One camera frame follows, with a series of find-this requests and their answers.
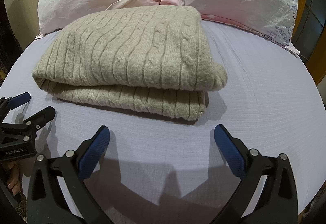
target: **wooden bed frame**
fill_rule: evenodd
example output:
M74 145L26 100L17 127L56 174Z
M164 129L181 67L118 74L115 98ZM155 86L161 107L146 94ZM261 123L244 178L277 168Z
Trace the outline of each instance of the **wooden bed frame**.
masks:
M299 0L298 2L297 19L293 30L293 35L295 35L299 23L301 22L306 1L307 0ZM306 67L315 84L318 85L326 75L326 30L323 30L314 52L306 63Z

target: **folded sweater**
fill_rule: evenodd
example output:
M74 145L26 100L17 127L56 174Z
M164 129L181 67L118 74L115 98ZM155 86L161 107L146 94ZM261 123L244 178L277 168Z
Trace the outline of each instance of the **folded sweater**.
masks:
M204 91L227 81L192 7L98 12L68 26L33 70L38 86L64 100L196 120Z

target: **metal screw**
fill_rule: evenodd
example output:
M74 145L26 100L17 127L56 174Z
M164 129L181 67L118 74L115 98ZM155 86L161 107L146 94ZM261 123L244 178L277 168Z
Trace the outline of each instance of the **metal screw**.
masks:
M38 155L36 158L37 161L42 161L44 159L44 156L42 154Z
M259 152L256 149L251 149L250 154L253 155L253 156L257 156L259 154Z
M73 150L68 150L68 151L66 152L66 156L67 156L68 158L72 157L74 154L75 154L75 152L74 152Z
M284 154L284 153L282 153L282 154L280 155L280 158L281 158L282 160L287 160L287 155Z

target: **finger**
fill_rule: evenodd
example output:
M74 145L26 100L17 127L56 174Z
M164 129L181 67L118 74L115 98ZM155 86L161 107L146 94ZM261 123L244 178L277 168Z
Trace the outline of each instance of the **finger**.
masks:
M16 185L19 177L19 168L18 164L15 164L15 166L11 169L10 175L7 181L8 188L12 188Z
M14 167L15 164L16 164L15 161L10 161L10 162L7 163L7 166L8 166L9 169L11 169L12 167Z
M12 194L15 196L20 191L20 182L18 181L15 186L12 188Z

